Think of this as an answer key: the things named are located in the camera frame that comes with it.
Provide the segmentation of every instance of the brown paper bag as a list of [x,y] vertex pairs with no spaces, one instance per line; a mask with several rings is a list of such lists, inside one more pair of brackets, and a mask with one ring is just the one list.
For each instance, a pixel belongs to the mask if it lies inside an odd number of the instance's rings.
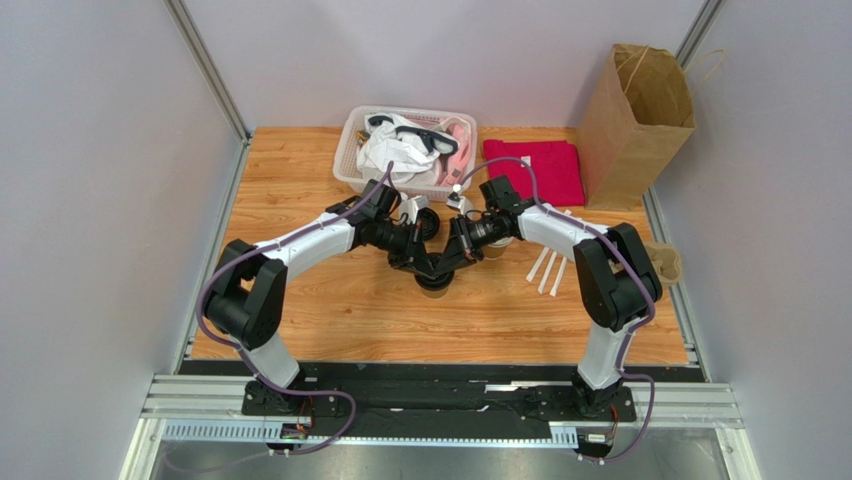
[[692,96],[675,57],[614,45],[577,129],[586,206],[638,205],[693,130]]

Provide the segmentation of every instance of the wooden tabletop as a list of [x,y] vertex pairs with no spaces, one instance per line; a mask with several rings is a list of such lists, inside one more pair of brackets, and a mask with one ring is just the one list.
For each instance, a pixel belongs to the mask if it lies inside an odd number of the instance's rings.
[[[331,173],[340,128],[259,128],[255,133],[225,241],[249,243],[283,235],[316,219],[329,205],[353,195]],[[570,129],[481,128],[480,142],[574,140]],[[481,144],[477,162],[481,162]],[[468,198],[483,205],[475,177]],[[433,202],[443,220],[454,212]],[[572,213],[593,223],[629,222],[651,239],[644,211]],[[428,242],[442,251],[446,223]],[[577,363],[591,320],[580,301],[572,264],[556,298],[525,280],[541,246],[515,240],[498,260],[460,270],[447,294],[425,297],[412,275],[392,270],[387,254],[357,248],[308,270],[287,287],[279,332],[301,360]],[[199,334],[193,358],[236,358]],[[637,335],[629,363],[687,363],[674,309],[666,295],[657,317]]]

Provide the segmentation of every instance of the folded red cloth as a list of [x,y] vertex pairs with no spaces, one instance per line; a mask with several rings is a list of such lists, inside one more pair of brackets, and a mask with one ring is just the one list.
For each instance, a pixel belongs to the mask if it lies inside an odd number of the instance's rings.
[[[554,207],[585,205],[583,182],[580,179],[580,158],[577,147],[566,141],[505,143],[502,140],[482,142],[485,160],[498,157],[518,157],[526,160],[538,181],[538,196]],[[490,178],[506,175],[512,186],[526,199],[532,197],[532,181],[524,167],[515,162],[488,165]]]

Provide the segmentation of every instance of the laundry basket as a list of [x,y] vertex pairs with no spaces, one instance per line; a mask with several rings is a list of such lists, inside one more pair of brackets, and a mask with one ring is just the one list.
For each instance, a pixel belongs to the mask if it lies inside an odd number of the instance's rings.
[[[413,108],[398,108],[398,107],[375,107],[362,106],[356,107],[349,114],[349,119],[346,120],[346,125],[343,127],[343,133],[340,135],[340,143],[337,144],[337,152],[334,154],[334,167],[332,172],[334,177],[342,182],[346,182],[357,193],[364,191],[369,179],[362,178],[361,172],[356,167],[358,154],[358,138],[355,134],[358,130],[364,130],[364,116],[374,113],[395,113],[401,115],[416,123],[422,123],[424,126],[429,123],[440,123],[448,117],[459,117],[470,124],[470,149],[471,159],[465,169],[465,173],[473,170],[476,164],[476,122],[473,118],[462,113],[452,112],[436,112],[432,110],[417,110]],[[462,191],[467,190],[470,186],[470,179],[462,185]],[[397,185],[397,189],[405,192],[409,196],[423,195],[429,200],[443,202],[447,196],[453,191],[452,187],[438,187],[433,185]]]

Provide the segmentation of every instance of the white wall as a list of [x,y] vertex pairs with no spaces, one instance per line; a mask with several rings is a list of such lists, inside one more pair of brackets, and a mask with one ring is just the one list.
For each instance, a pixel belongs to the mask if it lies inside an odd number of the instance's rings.
[[579,124],[613,43],[680,46],[703,0],[187,0],[250,128],[358,105]]
[[845,0],[727,2],[701,50],[728,60],[657,182],[704,356],[767,479],[852,470],[850,24]]
[[118,476],[238,144],[161,1],[0,6],[3,478]]

